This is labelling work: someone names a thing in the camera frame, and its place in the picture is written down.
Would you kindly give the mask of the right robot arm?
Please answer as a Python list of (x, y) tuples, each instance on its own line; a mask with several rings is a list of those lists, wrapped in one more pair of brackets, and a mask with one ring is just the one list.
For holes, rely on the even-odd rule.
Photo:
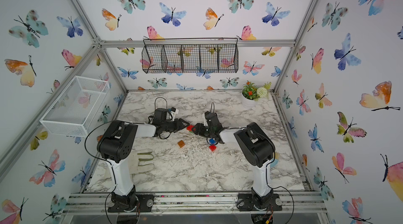
[(275, 161), (276, 147), (263, 129), (252, 122), (238, 128), (224, 127), (217, 113), (206, 112), (204, 122), (188, 126), (195, 135), (205, 137), (210, 145), (237, 144), (253, 167), (253, 186), (250, 193), (239, 194), (237, 208), (240, 211), (281, 211), (280, 196), (270, 185), (270, 165)]

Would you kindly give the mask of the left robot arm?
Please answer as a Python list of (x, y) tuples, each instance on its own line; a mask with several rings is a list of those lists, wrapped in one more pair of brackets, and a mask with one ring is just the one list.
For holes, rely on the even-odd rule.
[(190, 126), (190, 123), (176, 117), (178, 110), (155, 109), (148, 123), (131, 123), (114, 120), (98, 142), (101, 154), (112, 174), (115, 189), (111, 193), (108, 212), (138, 212), (141, 200), (136, 195), (135, 185), (129, 171), (129, 155), (135, 138), (160, 137), (162, 133), (176, 133)]

